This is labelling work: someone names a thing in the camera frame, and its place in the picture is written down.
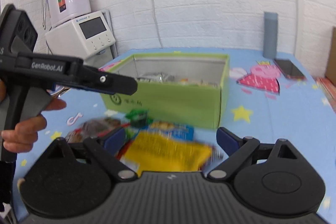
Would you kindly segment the person's left hand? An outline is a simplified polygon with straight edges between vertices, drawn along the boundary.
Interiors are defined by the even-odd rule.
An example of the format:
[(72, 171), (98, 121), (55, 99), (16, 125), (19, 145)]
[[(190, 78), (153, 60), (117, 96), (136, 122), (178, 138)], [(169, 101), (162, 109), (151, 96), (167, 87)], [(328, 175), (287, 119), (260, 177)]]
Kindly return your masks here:
[[(1, 81), (1, 101), (6, 97), (6, 85)], [(67, 106), (66, 102), (54, 98), (46, 107), (46, 111), (61, 110)], [(44, 116), (39, 115), (34, 118), (20, 122), (14, 130), (3, 130), (1, 136), (4, 148), (13, 153), (30, 152), (34, 143), (38, 140), (38, 132), (45, 129), (47, 121)]]

